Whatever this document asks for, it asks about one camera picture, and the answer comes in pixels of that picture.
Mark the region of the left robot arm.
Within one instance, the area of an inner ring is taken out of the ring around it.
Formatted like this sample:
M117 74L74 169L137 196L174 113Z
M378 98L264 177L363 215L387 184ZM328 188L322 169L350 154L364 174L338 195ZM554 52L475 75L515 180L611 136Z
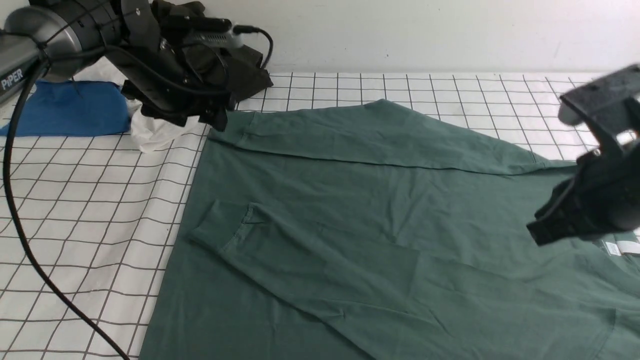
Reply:
M170 15L147 0L31 0L1 28L1 99L35 80L70 80L105 58L132 86L146 117L185 126L190 117L222 132L234 100L225 85L199 79L191 46L240 48L230 20Z

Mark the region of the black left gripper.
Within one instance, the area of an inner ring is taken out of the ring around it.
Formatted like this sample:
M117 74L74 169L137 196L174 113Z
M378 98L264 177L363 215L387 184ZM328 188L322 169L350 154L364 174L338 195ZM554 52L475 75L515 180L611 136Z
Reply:
M226 130L231 92L199 80L174 46L163 38L160 23L146 0L112 0L121 39L105 48L105 57L137 89L147 117L185 126L189 117Z

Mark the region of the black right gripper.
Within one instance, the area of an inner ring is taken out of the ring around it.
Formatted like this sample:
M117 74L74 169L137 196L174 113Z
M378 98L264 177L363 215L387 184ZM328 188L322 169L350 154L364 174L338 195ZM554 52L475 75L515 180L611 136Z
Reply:
M639 227L639 141L581 155L526 228L538 246L562 239L594 241Z

